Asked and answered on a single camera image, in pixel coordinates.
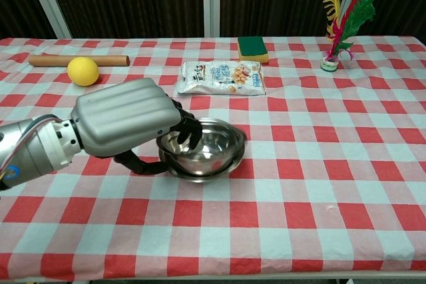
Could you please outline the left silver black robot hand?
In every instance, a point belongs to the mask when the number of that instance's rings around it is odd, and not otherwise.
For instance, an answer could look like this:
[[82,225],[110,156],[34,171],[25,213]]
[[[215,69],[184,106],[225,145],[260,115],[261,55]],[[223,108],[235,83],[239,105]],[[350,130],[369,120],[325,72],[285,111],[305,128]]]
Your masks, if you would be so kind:
[[168,170],[164,162],[144,162],[132,150],[177,132],[177,142],[194,149],[202,125],[150,78],[116,84],[78,97],[71,112],[80,147],[96,158],[113,158],[138,175]]

